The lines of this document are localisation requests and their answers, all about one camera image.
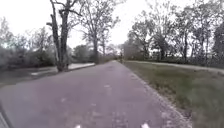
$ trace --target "paved path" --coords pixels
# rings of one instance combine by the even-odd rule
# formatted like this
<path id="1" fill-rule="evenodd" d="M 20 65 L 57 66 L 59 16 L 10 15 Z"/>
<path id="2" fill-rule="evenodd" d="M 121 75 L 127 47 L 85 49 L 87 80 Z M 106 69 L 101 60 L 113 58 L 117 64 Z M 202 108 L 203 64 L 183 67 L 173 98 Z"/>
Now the paved path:
<path id="1" fill-rule="evenodd" d="M 0 90 L 15 128 L 187 128 L 180 114 L 116 61 Z"/>

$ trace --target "tree branch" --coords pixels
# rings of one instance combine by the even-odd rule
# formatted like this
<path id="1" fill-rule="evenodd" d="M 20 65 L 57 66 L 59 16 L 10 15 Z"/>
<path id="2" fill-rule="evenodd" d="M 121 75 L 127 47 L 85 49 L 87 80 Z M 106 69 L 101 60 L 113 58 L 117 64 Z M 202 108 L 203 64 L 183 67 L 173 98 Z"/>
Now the tree branch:
<path id="1" fill-rule="evenodd" d="M 77 1 L 78 1 L 78 0 L 74 0 L 74 1 L 72 2 L 72 4 L 70 5 L 70 7 L 74 6 L 74 4 L 75 4 Z"/>
<path id="2" fill-rule="evenodd" d="M 78 15 L 78 16 L 82 16 L 82 14 L 76 12 L 75 10 L 69 10 L 69 12 L 75 13 L 75 14 Z"/>
<path id="3" fill-rule="evenodd" d="M 63 7 L 65 7 L 65 4 L 61 3 L 61 2 L 58 2 L 57 0 L 55 0 L 55 2 L 53 2 L 54 4 L 60 4 L 62 5 Z"/>
<path id="4" fill-rule="evenodd" d="M 50 0 L 50 2 L 51 2 L 51 5 L 52 5 L 52 9 L 53 9 L 53 15 L 56 16 L 54 2 L 53 2 L 53 0 Z"/>
<path id="5" fill-rule="evenodd" d="M 47 22 L 46 25 L 49 25 L 50 27 L 52 27 L 52 23 Z"/>

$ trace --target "person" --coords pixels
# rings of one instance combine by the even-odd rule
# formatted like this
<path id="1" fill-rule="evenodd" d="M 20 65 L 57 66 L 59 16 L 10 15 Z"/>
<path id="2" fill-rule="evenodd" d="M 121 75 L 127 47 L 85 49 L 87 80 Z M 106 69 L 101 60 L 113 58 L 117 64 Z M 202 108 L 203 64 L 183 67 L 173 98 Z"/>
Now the person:
<path id="1" fill-rule="evenodd" d="M 120 52 L 120 62 L 123 63 L 123 54 Z"/>

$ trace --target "grass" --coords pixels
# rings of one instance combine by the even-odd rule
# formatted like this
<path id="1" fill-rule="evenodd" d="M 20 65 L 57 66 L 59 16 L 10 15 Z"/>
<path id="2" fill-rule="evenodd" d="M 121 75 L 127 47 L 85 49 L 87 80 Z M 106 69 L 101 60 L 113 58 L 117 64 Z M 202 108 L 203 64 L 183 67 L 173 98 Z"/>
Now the grass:
<path id="1" fill-rule="evenodd" d="M 27 69 L 18 69 L 12 71 L 1 71 L 0 72 L 0 88 L 13 85 L 21 81 L 38 79 L 44 76 L 54 75 L 55 72 L 46 72 L 39 75 L 31 75 L 34 72 L 47 71 L 47 68 L 38 69 L 38 68 L 27 68 Z"/>
<path id="2" fill-rule="evenodd" d="M 150 63 L 124 62 L 172 101 L 194 128 L 224 128 L 224 76 Z"/>

